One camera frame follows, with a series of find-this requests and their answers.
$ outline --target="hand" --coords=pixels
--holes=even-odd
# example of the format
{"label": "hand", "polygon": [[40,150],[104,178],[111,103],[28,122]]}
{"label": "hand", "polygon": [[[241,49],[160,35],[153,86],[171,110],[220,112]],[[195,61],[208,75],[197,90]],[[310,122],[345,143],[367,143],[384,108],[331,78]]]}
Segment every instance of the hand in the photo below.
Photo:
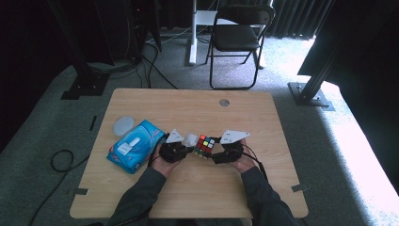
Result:
{"label": "hand", "polygon": [[161,156],[159,156],[159,150],[161,149],[161,144],[156,146],[155,154],[153,155],[152,165],[151,167],[154,170],[162,173],[166,178],[172,173],[173,169],[180,164],[181,161],[177,161],[174,163],[169,163],[165,161]]}
{"label": "hand", "polygon": [[[247,143],[246,143],[246,140],[244,138],[241,139],[241,143],[244,145],[244,147],[243,147],[244,148],[244,153],[247,153],[247,154],[251,155],[249,149],[246,146]],[[254,161],[251,158],[249,158],[248,156],[245,156],[245,155],[241,155],[241,157],[237,161],[231,162],[231,163],[227,163],[227,165],[230,165],[230,166],[236,168],[240,173],[243,173],[243,172],[245,172],[245,171],[247,171],[247,170],[249,170],[249,169],[251,169],[251,168],[256,166]]]}

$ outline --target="tripod base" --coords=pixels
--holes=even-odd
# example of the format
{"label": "tripod base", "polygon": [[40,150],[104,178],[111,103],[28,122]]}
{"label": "tripod base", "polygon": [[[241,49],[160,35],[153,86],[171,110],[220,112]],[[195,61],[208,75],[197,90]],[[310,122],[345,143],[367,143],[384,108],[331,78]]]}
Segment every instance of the tripod base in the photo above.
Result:
{"label": "tripod base", "polygon": [[317,91],[316,95],[311,100],[305,100],[302,98],[302,90],[306,86],[306,83],[288,83],[288,87],[294,96],[297,105],[308,105],[308,106],[321,106],[325,111],[334,111],[334,106],[328,101],[323,94],[322,90]]}
{"label": "tripod base", "polygon": [[80,96],[102,96],[109,78],[107,73],[92,73],[95,77],[89,85],[82,85],[79,75],[74,80],[70,90],[64,91],[61,100],[78,100]]}

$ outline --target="packet of tissues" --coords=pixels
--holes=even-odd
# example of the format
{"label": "packet of tissues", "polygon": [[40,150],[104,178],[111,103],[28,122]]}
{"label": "packet of tissues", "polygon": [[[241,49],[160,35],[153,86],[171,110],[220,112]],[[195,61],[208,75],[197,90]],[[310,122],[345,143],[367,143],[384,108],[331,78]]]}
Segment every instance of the packet of tissues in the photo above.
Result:
{"label": "packet of tissues", "polygon": [[142,121],[110,149],[106,157],[129,173],[137,172],[149,159],[164,132],[149,121]]}

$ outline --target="rubik's cube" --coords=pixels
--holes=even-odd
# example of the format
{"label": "rubik's cube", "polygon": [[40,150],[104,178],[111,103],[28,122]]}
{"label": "rubik's cube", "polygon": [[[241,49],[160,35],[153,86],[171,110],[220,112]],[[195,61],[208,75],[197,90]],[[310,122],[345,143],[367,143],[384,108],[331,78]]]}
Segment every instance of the rubik's cube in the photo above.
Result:
{"label": "rubik's cube", "polygon": [[215,140],[207,137],[205,135],[201,135],[197,142],[196,147],[194,148],[194,154],[202,157],[209,158],[211,157],[212,148],[214,148]]}

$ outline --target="round hole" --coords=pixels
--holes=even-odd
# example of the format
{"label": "round hole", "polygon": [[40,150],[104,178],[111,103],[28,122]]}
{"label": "round hole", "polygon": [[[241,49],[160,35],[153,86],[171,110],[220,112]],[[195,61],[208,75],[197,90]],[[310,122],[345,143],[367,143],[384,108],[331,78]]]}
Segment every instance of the round hole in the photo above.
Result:
{"label": "round hole", "polygon": [[228,105],[230,104],[230,102],[229,102],[228,100],[226,100],[226,99],[221,99],[221,100],[219,101],[219,103],[220,103],[220,105],[222,105],[222,106],[228,106]]}

